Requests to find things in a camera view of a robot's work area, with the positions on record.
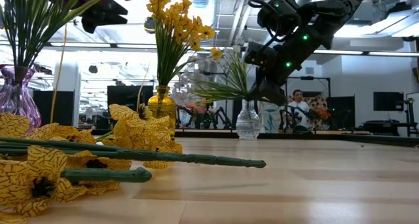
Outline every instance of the table surface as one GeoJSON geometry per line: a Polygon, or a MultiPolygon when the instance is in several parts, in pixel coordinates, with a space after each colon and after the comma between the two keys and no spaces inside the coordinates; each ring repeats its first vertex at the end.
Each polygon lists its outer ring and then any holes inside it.
{"type": "Polygon", "coordinates": [[[264,159],[268,166],[175,162],[153,170],[148,183],[54,204],[28,223],[419,223],[417,149],[347,141],[178,142],[186,153],[264,159]]]}

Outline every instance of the white shirt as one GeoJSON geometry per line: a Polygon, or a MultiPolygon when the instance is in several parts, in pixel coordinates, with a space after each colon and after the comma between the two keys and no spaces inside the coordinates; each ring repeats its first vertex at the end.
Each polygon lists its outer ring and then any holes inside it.
{"type": "Polygon", "coordinates": [[[288,104],[288,106],[291,107],[298,107],[300,109],[295,109],[294,113],[297,114],[297,117],[301,117],[301,121],[299,123],[299,125],[303,125],[303,126],[307,126],[308,127],[308,121],[307,121],[307,117],[304,113],[307,113],[310,110],[310,106],[308,106],[308,104],[306,102],[301,101],[300,103],[297,103],[295,101],[291,102],[288,104]]]}

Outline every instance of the person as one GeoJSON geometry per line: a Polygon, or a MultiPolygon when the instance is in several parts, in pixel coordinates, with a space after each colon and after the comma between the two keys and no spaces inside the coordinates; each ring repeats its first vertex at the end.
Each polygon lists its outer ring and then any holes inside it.
{"type": "Polygon", "coordinates": [[[308,106],[308,104],[302,100],[301,90],[294,90],[293,101],[289,103],[288,106],[296,108],[294,110],[295,117],[301,117],[301,120],[296,119],[297,125],[308,127],[307,116],[304,113],[309,112],[310,106],[308,106]]]}

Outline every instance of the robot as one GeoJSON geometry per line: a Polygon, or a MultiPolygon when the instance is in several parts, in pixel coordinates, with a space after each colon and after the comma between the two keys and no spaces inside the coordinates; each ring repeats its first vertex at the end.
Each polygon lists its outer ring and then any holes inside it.
{"type": "Polygon", "coordinates": [[[281,86],[294,70],[322,45],[331,49],[333,35],[354,15],[362,0],[324,0],[299,6],[295,0],[249,0],[262,8],[257,22],[271,40],[265,45],[249,43],[245,62],[259,66],[251,100],[286,103],[281,86]],[[273,48],[273,42],[279,43],[273,48]]]}

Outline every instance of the yellow glass vase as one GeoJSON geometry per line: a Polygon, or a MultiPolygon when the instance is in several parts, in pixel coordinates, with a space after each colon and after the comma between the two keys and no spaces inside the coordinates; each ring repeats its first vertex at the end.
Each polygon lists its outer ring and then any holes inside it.
{"type": "Polygon", "coordinates": [[[170,136],[174,138],[176,129],[176,102],[169,97],[170,87],[156,86],[157,95],[149,100],[148,108],[156,119],[170,117],[170,136]]]}

